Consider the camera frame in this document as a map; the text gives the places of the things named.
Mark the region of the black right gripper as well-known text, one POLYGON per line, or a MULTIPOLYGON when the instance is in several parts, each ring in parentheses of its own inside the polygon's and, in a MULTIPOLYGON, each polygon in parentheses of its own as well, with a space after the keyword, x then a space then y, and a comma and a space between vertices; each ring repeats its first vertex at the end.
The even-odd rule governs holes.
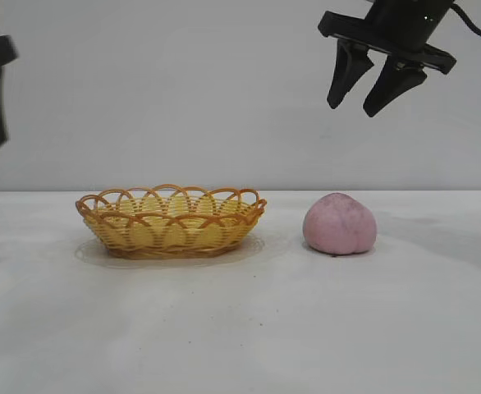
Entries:
POLYGON ((373 67, 368 52, 389 55, 363 109, 376 116, 389 103, 426 80, 424 66, 448 74, 456 59, 428 44, 451 1, 383 0, 373 2, 363 18, 326 11, 318 24, 325 38, 337 40, 337 58, 328 91, 331 109, 337 108, 357 81, 373 67))

